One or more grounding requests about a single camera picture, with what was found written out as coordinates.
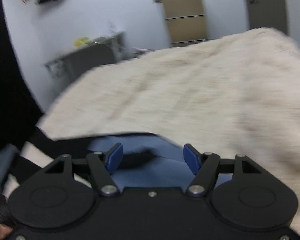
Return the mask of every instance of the bed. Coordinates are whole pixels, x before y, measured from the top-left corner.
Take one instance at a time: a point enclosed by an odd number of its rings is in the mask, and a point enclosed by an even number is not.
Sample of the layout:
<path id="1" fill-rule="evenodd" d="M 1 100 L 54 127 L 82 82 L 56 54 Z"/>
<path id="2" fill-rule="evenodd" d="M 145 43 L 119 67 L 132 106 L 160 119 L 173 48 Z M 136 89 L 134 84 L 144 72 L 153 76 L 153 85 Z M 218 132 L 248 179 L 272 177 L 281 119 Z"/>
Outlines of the bed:
<path id="1" fill-rule="evenodd" d="M 74 82 L 39 121 L 50 138 L 151 132 L 223 158 L 243 153 L 299 198 L 300 49 L 261 28 L 184 48 L 97 67 Z M 52 159 L 30 143 L 22 151 Z M 12 178 L 6 195 L 17 186 Z"/>

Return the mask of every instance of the fuzzy bedspread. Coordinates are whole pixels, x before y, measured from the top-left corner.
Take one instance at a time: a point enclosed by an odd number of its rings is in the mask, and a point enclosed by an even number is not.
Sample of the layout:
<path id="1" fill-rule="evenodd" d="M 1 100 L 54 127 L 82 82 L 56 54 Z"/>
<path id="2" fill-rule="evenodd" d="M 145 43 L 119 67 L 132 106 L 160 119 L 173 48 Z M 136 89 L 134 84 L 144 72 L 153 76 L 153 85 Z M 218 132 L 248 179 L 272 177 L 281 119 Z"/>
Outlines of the fuzzy bedspread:
<path id="1" fill-rule="evenodd" d="M 94 68 L 39 127 L 53 139 L 146 131 L 224 158 L 247 154 L 296 192 L 300 233 L 300 50 L 274 29 Z M 50 161 L 30 144 L 23 155 Z"/>

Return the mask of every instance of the blue fabric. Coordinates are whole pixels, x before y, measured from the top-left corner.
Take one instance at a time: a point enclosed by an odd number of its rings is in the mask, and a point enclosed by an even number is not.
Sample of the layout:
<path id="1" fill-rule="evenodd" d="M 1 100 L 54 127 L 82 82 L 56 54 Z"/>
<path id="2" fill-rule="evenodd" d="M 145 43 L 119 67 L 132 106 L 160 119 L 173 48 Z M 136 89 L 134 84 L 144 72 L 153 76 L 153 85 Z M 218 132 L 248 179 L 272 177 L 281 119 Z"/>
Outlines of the blue fabric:
<path id="1" fill-rule="evenodd" d="M 186 190 L 194 179 L 183 159 L 182 147 L 158 136 L 107 136 L 94 140 L 88 149 L 106 152 L 116 143 L 123 145 L 125 155 L 149 149 L 158 156 L 140 168 L 117 170 L 111 177 L 121 191 L 124 187 L 181 187 Z M 220 175 L 216 186 L 228 180 L 231 176 Z"/>

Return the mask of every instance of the fluffy blanket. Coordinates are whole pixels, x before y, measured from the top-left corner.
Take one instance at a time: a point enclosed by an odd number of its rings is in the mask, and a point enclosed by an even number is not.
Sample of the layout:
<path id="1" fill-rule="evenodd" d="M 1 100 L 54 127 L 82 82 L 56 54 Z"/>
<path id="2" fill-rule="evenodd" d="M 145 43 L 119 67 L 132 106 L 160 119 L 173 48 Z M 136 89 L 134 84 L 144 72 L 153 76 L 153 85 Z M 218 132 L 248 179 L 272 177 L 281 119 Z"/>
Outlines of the fluffy blanket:
<path id="1" fill-rule="evenodd" d="M 247 154 L 296 192 L 300 233 L 300 50 L 274 29 L 94 68 L 39 126 L 53 139 L 146 131 L 224 158 Z M 50 161 L 31 145 L 23 154 Z"/>

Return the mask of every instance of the door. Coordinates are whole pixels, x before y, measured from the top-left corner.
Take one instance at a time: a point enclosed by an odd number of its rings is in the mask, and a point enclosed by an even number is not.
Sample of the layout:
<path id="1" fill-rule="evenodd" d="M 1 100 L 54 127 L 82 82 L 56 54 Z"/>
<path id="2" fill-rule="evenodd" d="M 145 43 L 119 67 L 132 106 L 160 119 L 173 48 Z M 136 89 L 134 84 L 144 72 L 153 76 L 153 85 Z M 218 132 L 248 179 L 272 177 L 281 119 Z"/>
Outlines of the door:
<path id="1" fill-rule="evenodd" d="M 285 0 L 247 0 L 250 29 L 274 27 L 287 34 Z"/>

